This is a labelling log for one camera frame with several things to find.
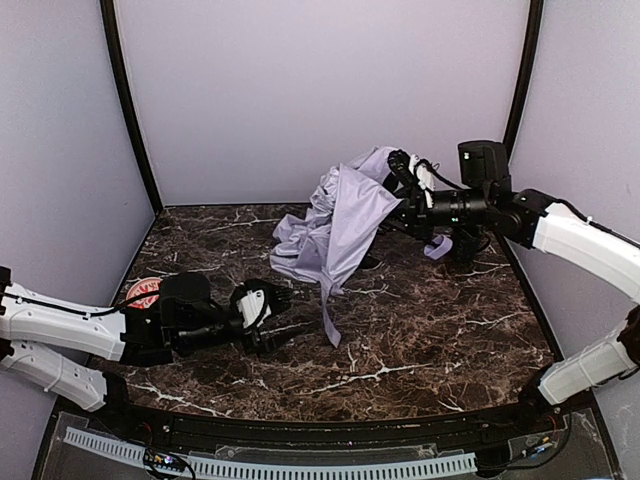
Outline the lavender and black folding umbrella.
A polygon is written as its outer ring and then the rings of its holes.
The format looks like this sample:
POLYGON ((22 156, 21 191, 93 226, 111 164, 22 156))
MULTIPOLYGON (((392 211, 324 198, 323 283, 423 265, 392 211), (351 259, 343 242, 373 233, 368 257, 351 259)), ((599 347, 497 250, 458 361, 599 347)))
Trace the lavender and black folding umbrella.
POLYGON ((378 227, 400 199, 383 186, 396 149, 376 147, 324 174, 303 218, 287 214, 276 226, 271 267, 290 278, 321 287, 322 316, 329 342, 341 334, 328 312, 328 298, 342 293, 371 247, 378 227))

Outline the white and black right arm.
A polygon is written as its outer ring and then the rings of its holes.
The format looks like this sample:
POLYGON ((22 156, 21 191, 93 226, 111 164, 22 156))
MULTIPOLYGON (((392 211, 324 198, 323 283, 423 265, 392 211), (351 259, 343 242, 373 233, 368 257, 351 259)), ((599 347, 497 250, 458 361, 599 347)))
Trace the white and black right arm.
MULTIPOLYGON (((386 159, 384 182, 400 204, 385 225, 430 241, 437 227, 450 227, 462 259, 477 251, 489 230, 527 249, 554 255, 604 280, 639 301, 639 244, 582 214, 565 199, 539 190, 514 192, 504 144, 489 140, 458 146, 461 182, 434 182, 442 176, 431 162, 402 150, 386 159)), ((520 402, 542 408, 639 370, 639 310, 633 308, 614 330, 581 352, 537 373, 521 391, 520 402)))

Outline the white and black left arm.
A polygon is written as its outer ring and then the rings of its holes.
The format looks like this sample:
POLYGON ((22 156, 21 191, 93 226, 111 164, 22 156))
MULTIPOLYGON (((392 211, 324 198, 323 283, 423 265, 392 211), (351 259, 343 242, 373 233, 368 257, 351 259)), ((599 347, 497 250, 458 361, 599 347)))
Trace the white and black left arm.
POLYGON ((83 351, 123 365, 170 364, 199 350, 241 343, 249 353, 270 353, 288 338, 263 338, 262 324, 286 312, 293 292, 261 279, 233 291, 228 305, 213 300, 207 278, 197 272, 162 280, 111 308, 71 303, 37 294, 1 270, 1 368, 62 396, 85 411, 118 408, 128 402, 125 381, 84 367, 59 353, 83 351))

